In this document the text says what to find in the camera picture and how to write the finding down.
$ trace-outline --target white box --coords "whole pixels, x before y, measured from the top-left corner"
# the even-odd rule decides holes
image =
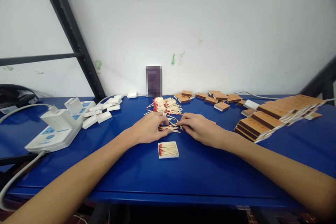
[[[86,119],[84,122],[83,122],[83,126],[82,128],[83,129],[87,129],[89,127],[91,127],[93,124],[95,124],[96,122],[98,121],[98,118],[96,115],[93,115],[91,116],[90,118]]]
[[[111,106],[113,106],[113,105],[115,105],[115,103],[104,103],[104,106],[102,106],[102,110],[104,110],[104,109],[107,109],[108,107],[111,107]]]
[[[55,131],[68,130],[76,126],[76,120],[66,109],[61,109],[57,114],[48,111],[41,116]]]
[[[105,104],[106,104],[106,103],[118,103],[120,100],[121,100],[120,97],[117,97],[117,98],[112,97],[112,98],[108,99],[108,100],[105,102]]]
[[[103,106],[103,104],[98,103],[96,106],[94,106],[94,107],[92,107],[92,108],[89,108],[89,112],[92,112],[92,111],[96,111],[96,110],[102,109],[102,106]]]
[[[107,111],[113,111],[113,110],[119,110],[119,109],[120,109],[120,105],[115,105],[115,106],[112,106],[112,107],[108,107]]]
[[[79,114],[83,109],[83,105],[78,98],[70,98],[64,105],[72,115]]]
[[[98,123],[100,124],[110,118],[112,118],[110,111],[102,113],[101,115],[98,116]]]
[[[127,94],[127,98],[128,99],[131,99],[131,98],[136,98],[137,97],[137,92],[131,92],[131,93],[128,93]]]
[[[101,113],[102,113],[102,110],[95,110],[95,111],[90,112],[90,116],[101,114]]]
[[[160,149],[159,149],[159,145],[160,144],[174,144],[175,146],[176,146],[176,151],[177,151],[177,155],[167,155],[167,156],[160,156]],[[178,148],[177,148],[177,145],[176,145],[176,142],[162,142],[162,143],[157,143],[157,151],[159,152],[159,159],[166,159],[166,158],[177,158],[177,157],[179,157],[180,156],[180,154],[179,154],[179,150],[178,150]]]
[[[248,109],[257,109],[259,106],[260,104],[255,103],[254,101],[251,100],[246,100],[246,102],[244,103],[244,107]]]

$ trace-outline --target power strip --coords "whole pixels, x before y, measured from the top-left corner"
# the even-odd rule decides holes
[[[73,101],[77,102],[77,112],[81,109],[78,114],[70,113],[76,111],[74,110],[74,107],[69,107],[69,104]],[[81,104],[79,104],[78,98],[72,98],[64,104],[68,108],[67,111],[75,120],[75,125],[73,127],[62,128],[57,131],[48,125],[40,134],[38,134],[29,144],[26,145],[25,149],[32,153],[40,153],[44,150],[47,152],[54,152],[68,147],[80,131],[83,121],[86,120],[83,115],[89,111],[89,108],[96,105],[94,101],[82,101],[80,103]]]

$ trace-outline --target white cable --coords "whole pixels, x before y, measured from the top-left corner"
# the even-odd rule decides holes
[[[110,97],[112,97],[112,96],[116,96],[116,95],[117,95],[117,94],[115,94],[115,95],[113,94],[113,95],[111,95],[111,96],[106,96],[104,99],[102,99],[100,102],[98,102],[98,104],[101,103],[102,101],[106,100],[107,98],[110,98]]]
[[[37,104],[30,104],[27,106],[23,106],[21,108],[18,108],[16,110],[13,110],[11,112],[9,112],[8,114],[4,115],[2,118],[0,118],[0,124],[10,115],[29,108],[29,107],[35,107],[35,106],[47,106],[47,107],[52,107],[52,105],[50,104],[45,104],[45,103],[37,103]],[[24,173],[30,166],[32,166],[40,157],[42,157],[44,154],[46,153],[46,151],[41,151],[38,156],[36,158],[34,158],[29,164],[27,164],[25,167],[23,167],[17,174],[15,174],[14,177],[11,178],[10,181],[8,181],[8,183],[4,186],[4,188],[1,190],[0,192],[0,209],[4,210],[4,211],[8,211],[8,212],[15,212],[16,209],[11,209],[11,208],[7,208],[4,204],[4,197],[6,195],[7,190],[9,189],[9,187],[13,184],[13,182],[22,174]]]
[[[77,217],[77,218],[79,218],[79,219],[81,219],[82,221],[84,221],[85,224],[88,224],[87,221],[84,218],[80,217],[79,215],[74,215],[74,216]]]
[[[255,96],[255,97],[258,97],[258,98],[261,98],[261,99],[267,99],[267,100],[280,100],[281,99],[281,98],[258,96],[258,95],[254,95],[254,94],[246,92],[246,91],[236,92],[235,94],[237,94],[237,93],[248,93],[249,95],[252,95],[252,96]]]
[[[329,102],[331,100],[336,100],[336,98],[331,98],[331,99],[327,99],[327,100],[324,100],[325,102]]]
[[[27,164],[25,167],[23,167],[17,174],[15,174],[14,177],[11,178],[10,181],[8,181],[8,183],[3,187],[3,189],[0,192],[0,208],[4,211],[7,212],[15,212],[16,209],[12,209],[12,208],[7,208],[5,206],[4,203],[4,197],[6,195],[7,190],[9,189],[9,187],[13,184],[13,182],[21,176],[22,173],[24,173],[30,166],[32,166],[37,160],[39,160],[40,157],[42,157],[47,151],[43,150],[41,151],[36,158],[34,158],[29,164]]]
[[[27,106],[23,106],[21,108],[18,108],[16,110],[13,110],[12,112],[9,112],[8,114],[4,115],[2,118],[0,118],[0,124],[7,118],[9,117],[10,115],[22,110],[22,109],[26,109],[28,107],[34,107],[34,106],[47,106],[47,107],[52,107],[52,105],[50,104],[45,104],[45,103],[36,103],[36,104],[30,104],[30,105],[27,105]]]

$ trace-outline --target black metal frame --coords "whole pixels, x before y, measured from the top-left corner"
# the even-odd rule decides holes
[[[98,101],[102,100],[103,98],[105,98],[104,89],[102,87],[102,84],[100,83],[88,49],[86,48],[75,17],[71,11],[68,0],[50,0],[50,3],[54,8],[54,11],[58,17],[59,22],[62,25],[64,33],[68,38],[68,41],[74,53],[3,58],[0,59],[0,66],[76,57],[94,93],[94,96]]]
[[[323,99],[334,98],[333,83],[336,81],[336,56],[301,90],[301,94],[316,97],[322,93]]]

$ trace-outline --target blue tabletop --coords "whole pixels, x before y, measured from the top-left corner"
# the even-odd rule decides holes
[[[266,101],[252,96],[242,97],[259,104]],[[66,100],[64,98],[60,103],[63,104]],[[68,168],[131,127],[143,117],[145,108],[150,103],[152,98],[124,98],[121,110],[112,111],[111,119],[86,130],[82,129],[68,148],[49,153],[11,193],[27,197],[36,194]],[[195,98],[191,103],[183,104],[182,108],[183,112],[202,114],[230,131],[244,118],[240,114],[243,108],[236,104],[231,104],[227,111],[220,112],[213,105]],[[23,147],[46,127],[39,119],[43,109],[32,108],[19,112],[0,126],[0,147],[6,148],[7,155],[24,153]],[[258,144],[336,177],[336,107],[323,105],[318,112],[323,114],[319,119],[304,119],[283,127]],[[223,150],[204,146],[185,131],[172,133],[160,141],[176,141],[180,157],[159,160],[157,142],[134,146],[104,176],[89,199],[121,203],[301,207],[245,161]]]

